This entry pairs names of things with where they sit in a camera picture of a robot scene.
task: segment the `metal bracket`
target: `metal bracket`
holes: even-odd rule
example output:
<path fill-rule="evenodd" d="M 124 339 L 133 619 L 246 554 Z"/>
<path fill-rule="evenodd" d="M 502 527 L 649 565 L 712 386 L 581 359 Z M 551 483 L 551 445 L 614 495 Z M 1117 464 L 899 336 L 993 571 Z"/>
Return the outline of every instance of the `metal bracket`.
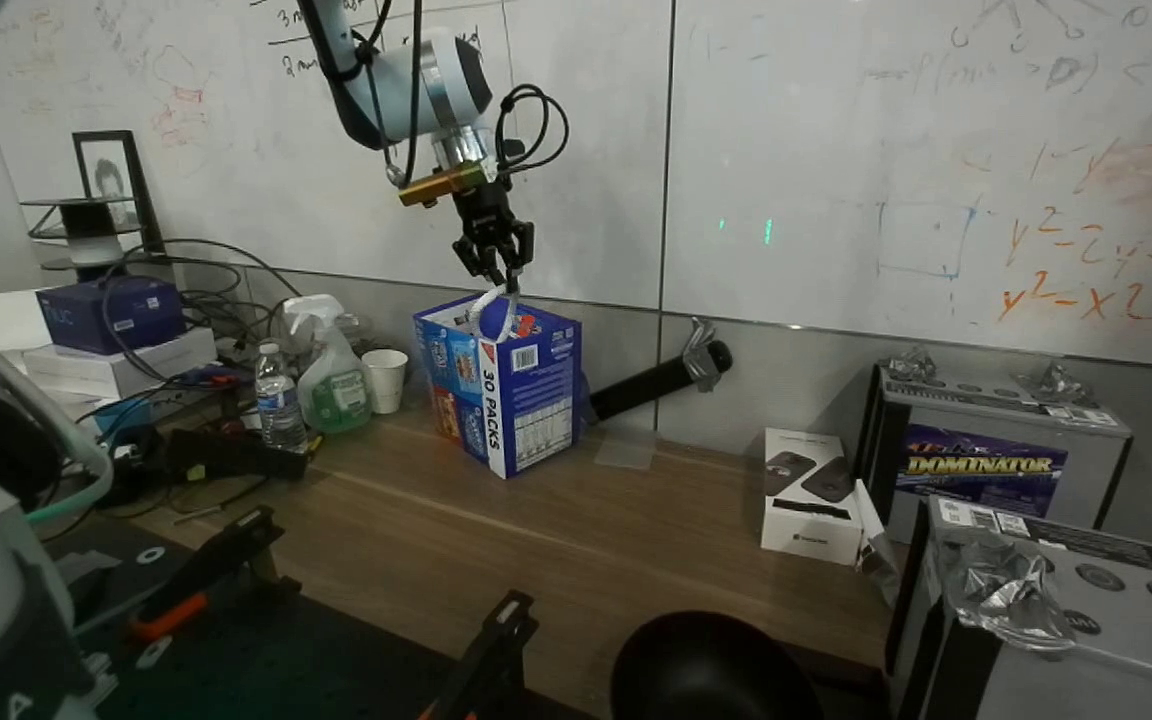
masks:
<path fill-rule="evenodd" d="M 721 334 L 692 315 L 692 336 L 683 344 L 683 366 L 687 366 L 687 375 L 699 391 L 712 391 L 721 386 L 721 366 L 712 359 L 708 344 L 717 339 Z"/>

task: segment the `whiteboard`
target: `whiteboard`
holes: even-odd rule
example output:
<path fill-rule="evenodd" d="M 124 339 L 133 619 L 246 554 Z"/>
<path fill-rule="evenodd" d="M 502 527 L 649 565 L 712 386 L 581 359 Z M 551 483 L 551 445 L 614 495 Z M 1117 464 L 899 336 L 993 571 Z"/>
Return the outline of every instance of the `whiteboard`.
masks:
<path fill-rule="evenodd" d="M 1152 0 L 679 0 L 664 304 L 1152 366 Z"/>
<path fill-rule="evenodd" d="M 381 0 L 345 0 L 372 27 Z M 515 182 L 534 296 L 661 302 L 669 0 L 428 0 L 482 37 L 496 101 L 565 101 L 574 149 Z M 384 43 L 405 43 L 413 0 Z M 476 290 L 452 206 L 399 207 L 381 154 L 338 120 L 297 0 L 12 0 L 0 12 L 0 154 L 19 199 L 76 195 L 72 131 L 133 130 L 167 237 L 281 267 Z"/>

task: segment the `package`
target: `package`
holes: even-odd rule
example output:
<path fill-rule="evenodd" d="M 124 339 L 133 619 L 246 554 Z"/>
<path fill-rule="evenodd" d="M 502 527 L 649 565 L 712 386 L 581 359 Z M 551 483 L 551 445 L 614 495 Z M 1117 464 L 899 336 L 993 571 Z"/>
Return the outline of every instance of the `package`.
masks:
<path fill-rule="evenodd" d="M 105 355 L 121 353 L 118 336 L 124 347 L 149 347 L 186 334 L 179 291 L 155 277 L 44 290 L 39 312 L 51 344 Z"/>
<path fill-rule="evenodd" d="M 860 565 L 882 538 L 866 483 L 845 464 L 836 438 L 764 431 L 764 532 L 759 550 Z"/>
<path fill-rule="evenodd" d="M 581 424 L 581 326 L 515 302 L 482 296 L 418 315 L 431 414 L 439 427 L 502 479 L 576 445 Z"/>

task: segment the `spray bottle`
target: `spray bottle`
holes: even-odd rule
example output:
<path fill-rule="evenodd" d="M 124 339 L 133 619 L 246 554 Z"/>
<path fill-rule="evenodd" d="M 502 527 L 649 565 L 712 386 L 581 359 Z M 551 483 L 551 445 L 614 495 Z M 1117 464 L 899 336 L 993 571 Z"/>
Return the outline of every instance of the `spray bottle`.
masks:
<path fill-rule="evenodd" d="M 319 438 L 348 438 L 367 424 L 367 390 L 357 353 L 341 334 L 341 302 L 338 296 L 297 296 L 285 310 L 289 334 L 314 334 L 314 359 L 301 373 L 301 410 L 310 427 Z"/>

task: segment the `cardboard box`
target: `cardboard box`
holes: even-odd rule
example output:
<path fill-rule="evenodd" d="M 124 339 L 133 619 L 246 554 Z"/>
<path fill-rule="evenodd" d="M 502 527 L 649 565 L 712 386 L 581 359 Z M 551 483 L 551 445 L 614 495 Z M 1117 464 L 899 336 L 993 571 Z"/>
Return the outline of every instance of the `cardboard box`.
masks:
<path fill-rule="evenodd" d="M 418 315 L 439 427 L 502 479 L 576 445 L 581 326 L 515 304 L 514 334 L 485 339 L 468 326 L 476 296 Z"/>
<path fill-rule="evenodd" d="M 836 438 L 764 431 L 759 550 L 856 567 L 882 532 L 867 491 L 853 479 Z"/>

